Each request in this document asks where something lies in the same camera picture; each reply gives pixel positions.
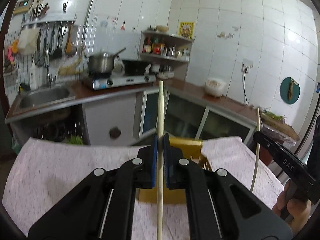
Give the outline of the person's right hand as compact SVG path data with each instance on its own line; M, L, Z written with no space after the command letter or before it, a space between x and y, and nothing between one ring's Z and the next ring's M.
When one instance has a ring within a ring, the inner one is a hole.
M298 199L291 199L286 202L285 196L290 187L290 184L291 180L288 180L285 184L284 190L278 196L275 205L272 207L272 211L276 215L280 216L283 208L287 207L288 212L293 217L293 220L289 223L289 226L291 227L293 234L296 235L307 223L310 216L312 203L310 202L310 200L302 202Z

